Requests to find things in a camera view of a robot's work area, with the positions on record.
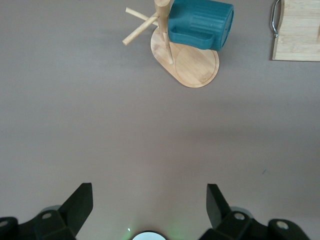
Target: blue mug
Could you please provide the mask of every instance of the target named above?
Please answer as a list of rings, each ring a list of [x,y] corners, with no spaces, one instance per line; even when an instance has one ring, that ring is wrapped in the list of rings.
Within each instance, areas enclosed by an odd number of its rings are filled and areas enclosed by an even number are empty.
[[[234,6],[212,0],[174,0],[168,20],[173,43],[219,51],[225,45]]]

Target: wooden post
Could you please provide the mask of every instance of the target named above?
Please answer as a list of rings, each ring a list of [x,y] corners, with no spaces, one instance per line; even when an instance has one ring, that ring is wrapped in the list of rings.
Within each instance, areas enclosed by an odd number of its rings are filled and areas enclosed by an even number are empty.
[[[161,39],[163,33],[168,32],[168,20],[170,14],[170,0],[154,0],[156,13],[159,15],[158,23],[161,32]]]
[[[143,15],[143,14],[141,14],[140,12],[137,12],[137,11],[135,11],[135,10],[132,10],[131,8],[128,8],[128,7],[125,9],[125,12],[128,13],[128,14],[131,14],[131,15],[139,18],[139,19],[145,20],[145,21],[147,21],[148,18],[149,18],[149,17],[147,17],[146,15]],[[158,24],[157,21],[154,21],[152,24],[153,24],[153,25],[156,25],[157,27],[159,27],[159,24]]]
[[[170,0],[154,0],[155,10],[159,16],[158,24],[160,29],[161,39],[165,42],[165,48],[168,52],[169,63],[172,65],[174,60],[172,58],[170,40],[168,37],[168,20],[170,14]]]

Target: oval wooden base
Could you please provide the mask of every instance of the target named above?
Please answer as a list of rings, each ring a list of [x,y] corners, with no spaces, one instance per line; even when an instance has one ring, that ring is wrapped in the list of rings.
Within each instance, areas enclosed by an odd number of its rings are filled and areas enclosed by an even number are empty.
[[[170,42],[173,64],[169,64],[166,44],[157,27],[151,37],[151,50],[157,61],[181,84],[200,88],[209,84],[219,69],[218,53]]]

